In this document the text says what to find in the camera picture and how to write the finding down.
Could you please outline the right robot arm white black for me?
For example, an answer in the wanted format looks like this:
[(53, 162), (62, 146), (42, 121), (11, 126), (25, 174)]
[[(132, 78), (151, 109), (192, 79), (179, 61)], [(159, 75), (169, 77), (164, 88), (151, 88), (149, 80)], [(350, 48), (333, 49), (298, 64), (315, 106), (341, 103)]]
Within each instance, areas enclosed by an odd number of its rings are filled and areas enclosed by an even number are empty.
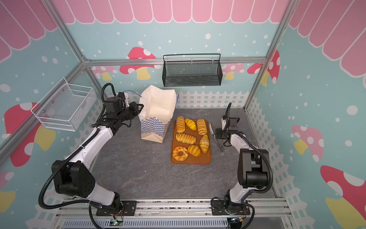
[(248, 215), (251, 213), (246, 200), (253, 193), (268, 192), (273, 185), (274, 176), (269, 163), (269, 152), (251, 143), (242, 131), (238, 130), (238, 117), (230, 116), (229, 103), (222, 117), (222, 127), (213, 133), (215, 139), (224, 140), (223, 146), (234, 147), (239, 153), (237, 183), (227, 191), (223, 200), (211, 200), (213, 215)]

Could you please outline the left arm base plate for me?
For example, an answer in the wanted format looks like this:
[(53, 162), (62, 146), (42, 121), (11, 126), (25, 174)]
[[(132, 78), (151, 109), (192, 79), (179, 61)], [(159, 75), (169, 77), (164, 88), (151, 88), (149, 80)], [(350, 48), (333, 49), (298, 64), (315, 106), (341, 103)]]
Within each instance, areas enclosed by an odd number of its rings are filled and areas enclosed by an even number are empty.
[(137, 201), (133, 200), (117, 201), (110, 206), (103, 206), (101, 209), (97, 209), (96, 216), (134, 216), (136, 205)]

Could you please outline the long striped fake baguette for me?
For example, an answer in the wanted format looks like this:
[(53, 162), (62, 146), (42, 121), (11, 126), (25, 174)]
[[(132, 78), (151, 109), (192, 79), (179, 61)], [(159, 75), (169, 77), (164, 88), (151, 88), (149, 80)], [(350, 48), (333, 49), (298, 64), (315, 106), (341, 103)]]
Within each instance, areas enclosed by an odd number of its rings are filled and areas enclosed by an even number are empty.
[(208, 149), (210, 147), (210, 141), (209, 141), (209, 137), (207, 134), (203, 135), (201, 140), (200, 140), (200, 149), (203, 153), (207, 153)]

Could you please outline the ridged yellow fake bread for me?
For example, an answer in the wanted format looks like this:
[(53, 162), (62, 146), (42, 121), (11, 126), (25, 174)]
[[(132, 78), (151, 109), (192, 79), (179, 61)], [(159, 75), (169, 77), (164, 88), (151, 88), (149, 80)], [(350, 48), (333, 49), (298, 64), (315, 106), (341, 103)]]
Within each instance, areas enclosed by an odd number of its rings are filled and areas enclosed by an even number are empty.
[(176, 119), (176, 131), (177, 133), (183, 133), (185, 131), (185, 118), (179, 116)]

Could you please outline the yellow fake bread roll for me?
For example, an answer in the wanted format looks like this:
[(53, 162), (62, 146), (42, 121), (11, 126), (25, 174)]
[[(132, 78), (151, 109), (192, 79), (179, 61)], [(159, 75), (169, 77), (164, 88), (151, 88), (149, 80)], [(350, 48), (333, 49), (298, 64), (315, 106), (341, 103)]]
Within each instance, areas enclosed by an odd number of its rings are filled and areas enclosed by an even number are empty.
[(197, 120), (197, 131), (199, 135), (207, 134), (208, 130), (204, 119)]

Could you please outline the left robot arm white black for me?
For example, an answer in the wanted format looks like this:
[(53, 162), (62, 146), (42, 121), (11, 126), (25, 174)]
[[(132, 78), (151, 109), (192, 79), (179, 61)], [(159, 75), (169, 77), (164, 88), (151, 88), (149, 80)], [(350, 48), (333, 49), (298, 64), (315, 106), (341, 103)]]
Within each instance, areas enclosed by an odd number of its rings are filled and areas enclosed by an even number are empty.
[[(86, 203), (107, 214), (116, 215), (122, 212), (120, 195), (100, 186), (90, 168), (102, 147), (122, 126), (130, 127), (132, 120), (140, 114), (144, 106), (136, 102), (128, 103), (126, 95), (123, 92), (117, 93), (111, 83), (105, 84), (101, 92), (104, 93), (107, 87), (111, 87), (113, 96), (101, 98), (102, 111), (92, 125), (92, 133), (66, 159), (56, 160), (52, 164), (52, 174), (42, 187), (38, 198), (42, 209), (51, 210)], [(58, 194), (75, 196), (78, 199), (56, 205), (46, 204), (44, 198), (51, 183)]]

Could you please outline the small striped yellow bun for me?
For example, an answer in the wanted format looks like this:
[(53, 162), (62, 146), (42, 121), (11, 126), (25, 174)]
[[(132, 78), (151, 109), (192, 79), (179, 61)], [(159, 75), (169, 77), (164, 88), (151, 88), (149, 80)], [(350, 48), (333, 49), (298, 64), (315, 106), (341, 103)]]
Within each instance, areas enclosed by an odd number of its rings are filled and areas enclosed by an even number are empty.
[(201, 149), (197, 145), (190, 145), (188, 147), (188, 152), (195, 157), (199, 157), (201, 155)]

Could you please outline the yellow fake croissant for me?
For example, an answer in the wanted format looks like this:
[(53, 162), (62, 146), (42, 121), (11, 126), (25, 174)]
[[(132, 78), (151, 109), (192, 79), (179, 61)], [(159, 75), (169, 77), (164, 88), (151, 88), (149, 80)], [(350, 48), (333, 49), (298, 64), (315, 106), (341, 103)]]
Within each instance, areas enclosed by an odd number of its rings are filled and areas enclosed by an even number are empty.
[(196, 123), (193, 120), (186, 118), (185, 123), (192, 131), (197, 130)]

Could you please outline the white steel kitchen tongs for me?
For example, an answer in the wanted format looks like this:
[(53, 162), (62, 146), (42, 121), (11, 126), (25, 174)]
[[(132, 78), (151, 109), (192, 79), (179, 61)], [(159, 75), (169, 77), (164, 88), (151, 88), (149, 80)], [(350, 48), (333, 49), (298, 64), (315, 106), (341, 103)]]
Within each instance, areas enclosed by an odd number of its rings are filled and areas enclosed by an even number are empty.
[(216, 135), (215, 135), (215, 133), (214, 133), (214, 131), (213, 131), (213, 128), (212, 128), (211, 123), (209, 123), (209, 130), (210, 130), (211, 135), (212, 135), (212, 136), (213, 136), (213, 138), (214, 138), (215, 143), (217, 144), (218, 148), (220, 149), (220, 155), (222, 155), (222, 156), (223, 156), (223, 155), (224, 155), (223, 147), (218, 143), (218, 141), (217, 141), (217, 139), (216, 139)]

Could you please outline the checkered paper bag blue handles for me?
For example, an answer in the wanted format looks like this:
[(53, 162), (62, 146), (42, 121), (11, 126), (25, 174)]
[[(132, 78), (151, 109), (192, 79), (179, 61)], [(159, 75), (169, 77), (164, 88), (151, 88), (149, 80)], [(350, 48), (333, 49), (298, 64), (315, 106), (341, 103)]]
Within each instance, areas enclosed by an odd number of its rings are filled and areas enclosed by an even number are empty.
[(174, 89), (165, 90), (154, 85), (139, 94), (138, 103), (144, 106), (138, 115), (142, 140), (163, 143), (177, 101), (178, 96)]

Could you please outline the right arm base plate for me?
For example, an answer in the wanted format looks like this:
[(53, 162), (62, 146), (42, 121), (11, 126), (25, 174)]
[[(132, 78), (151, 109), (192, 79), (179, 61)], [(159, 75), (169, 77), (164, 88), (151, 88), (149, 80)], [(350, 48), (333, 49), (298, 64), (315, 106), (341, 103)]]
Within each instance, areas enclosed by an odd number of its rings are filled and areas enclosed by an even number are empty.
[(228, 200), (213, 198), (211, 210), (214, 216), (249, 216), (250, 208), (244, 204), (231, 203)]

